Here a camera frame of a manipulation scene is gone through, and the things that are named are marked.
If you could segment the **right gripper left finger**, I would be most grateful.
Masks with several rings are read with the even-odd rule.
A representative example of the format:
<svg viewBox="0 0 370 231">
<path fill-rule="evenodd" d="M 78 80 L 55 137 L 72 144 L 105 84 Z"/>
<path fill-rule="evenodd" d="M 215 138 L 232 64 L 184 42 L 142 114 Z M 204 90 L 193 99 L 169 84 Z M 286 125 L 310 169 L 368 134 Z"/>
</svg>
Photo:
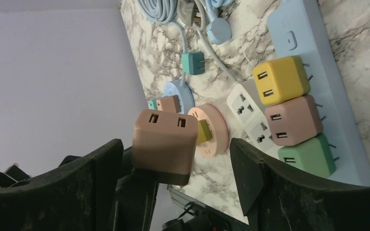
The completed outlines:
<svg viewBox="0 0 370 231">
<path fill-rule="evenodd" d="M 105 231 L 123 150 L 113 139 L 35 177 L 0 172 L 0 231 Z"/>
</svg>

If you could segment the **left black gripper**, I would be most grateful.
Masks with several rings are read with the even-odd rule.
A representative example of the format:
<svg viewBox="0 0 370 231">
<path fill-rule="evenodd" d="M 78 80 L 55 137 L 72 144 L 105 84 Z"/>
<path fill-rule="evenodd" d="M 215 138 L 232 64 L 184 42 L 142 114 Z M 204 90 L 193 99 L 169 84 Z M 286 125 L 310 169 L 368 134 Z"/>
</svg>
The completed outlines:
<svg viewBox="0 0 370 231">
<path fill-rule="evenodd" d="M 122 160 L 126 158 L 123 151 Z M 120 177 L 115 188 L 106 231 L 147 231 L 155 203 L 156 185 L 134 174 Z"/>
</svg>

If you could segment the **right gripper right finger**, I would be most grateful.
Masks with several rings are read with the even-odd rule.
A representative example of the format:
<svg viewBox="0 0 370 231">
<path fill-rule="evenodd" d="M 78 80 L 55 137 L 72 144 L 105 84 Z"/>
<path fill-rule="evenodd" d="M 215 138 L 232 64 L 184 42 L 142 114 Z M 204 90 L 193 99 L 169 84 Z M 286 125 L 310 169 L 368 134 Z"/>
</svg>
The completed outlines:
<svg viewBox="0 0 370 231">
<path fill-rule="evenodd" d="M 230 157 L 242 213 L 254 231 L 370 231 L 370 187 L 321 178 L 240 138 Z"/>
</svg>

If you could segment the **pink charger plug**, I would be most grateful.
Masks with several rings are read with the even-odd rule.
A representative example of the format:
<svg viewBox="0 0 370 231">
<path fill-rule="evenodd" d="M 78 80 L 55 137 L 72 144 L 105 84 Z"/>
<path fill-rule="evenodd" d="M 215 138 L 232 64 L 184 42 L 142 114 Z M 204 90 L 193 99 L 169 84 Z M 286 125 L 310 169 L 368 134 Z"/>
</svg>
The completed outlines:
<svg viewBox="0 0 370 231">
<path fill-rule="evenodd" d="M 197 137 L 195 117 L 145 109 L 134 124 L 132 166 L 159 183 L 185 186 L 193 169 Z"/>
<path fill-rule="evenodd" d="M 181 106 L 177 95 L 164 96 L 156 100 L 157 109 L 164 112 L 180 113 Z"/>
<path fill-rule="evenodd" d="M 308 94 L 270 106 L 264 115 L 277 146 L 294 146 L 323 131 L 315 99 Z"/>
</svg>

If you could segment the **green charger plug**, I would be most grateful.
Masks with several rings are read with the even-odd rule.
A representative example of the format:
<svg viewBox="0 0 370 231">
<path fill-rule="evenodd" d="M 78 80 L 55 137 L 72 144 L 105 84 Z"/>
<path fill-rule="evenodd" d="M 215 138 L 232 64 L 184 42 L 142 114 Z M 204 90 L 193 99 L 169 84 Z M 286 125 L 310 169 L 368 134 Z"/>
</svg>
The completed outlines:
<svg viewBox="0 0 370 231">
<path fill-rule="evenodd" d="M 329 142 L 322 133 L 295 146 L 280 148 L 278 157 L 284 163 L 322 178 L 336 171 Z"/>
</svg>

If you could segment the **yellow charger plug back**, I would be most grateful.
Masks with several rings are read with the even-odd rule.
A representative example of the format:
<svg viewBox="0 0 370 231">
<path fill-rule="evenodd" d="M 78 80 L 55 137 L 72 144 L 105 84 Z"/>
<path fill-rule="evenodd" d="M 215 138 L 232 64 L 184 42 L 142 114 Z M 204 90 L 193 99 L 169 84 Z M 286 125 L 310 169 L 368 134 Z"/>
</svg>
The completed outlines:
<svg viewBox="0 0 370 231">
<path fill-rule="evenodd" d="M 197 145 L 203 144 L 212 139 L 208 122 L 203 119 L 198 121 Z"/>
</svg>

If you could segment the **yellow charger plug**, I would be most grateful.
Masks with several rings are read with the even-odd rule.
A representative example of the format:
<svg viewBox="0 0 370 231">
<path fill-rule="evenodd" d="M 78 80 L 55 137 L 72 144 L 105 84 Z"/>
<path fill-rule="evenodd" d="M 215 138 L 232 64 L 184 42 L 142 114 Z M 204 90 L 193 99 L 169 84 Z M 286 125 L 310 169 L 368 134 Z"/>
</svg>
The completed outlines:
<svg viewBox="0 0 370 231">
<path fill-rule="evenodd" d="M 259 64 L 253 68 L 252 76 L 264 105 L 297 98 L 311 90 L 304 64 L 298 55 Z"/>
<path fill-rule="evenodd" d="M 198 121 L 197 145 L 203 144 L 212 139 L 208 122 L 203 119 Z"/>
</svg>

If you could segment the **yellow charger plug front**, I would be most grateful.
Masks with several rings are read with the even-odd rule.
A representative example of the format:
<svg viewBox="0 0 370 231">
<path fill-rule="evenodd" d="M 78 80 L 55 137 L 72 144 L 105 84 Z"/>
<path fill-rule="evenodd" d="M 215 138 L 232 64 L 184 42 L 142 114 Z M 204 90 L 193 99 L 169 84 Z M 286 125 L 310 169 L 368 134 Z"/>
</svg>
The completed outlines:
<svg viewBox="0 0 370 231">
<path fill-rule="evenodd" d="M 298 55 L 259 64 L 253 68 L 252 76 L 264 105 L 297 98 L 311 90 L 304 64 Z"/>
</svg>

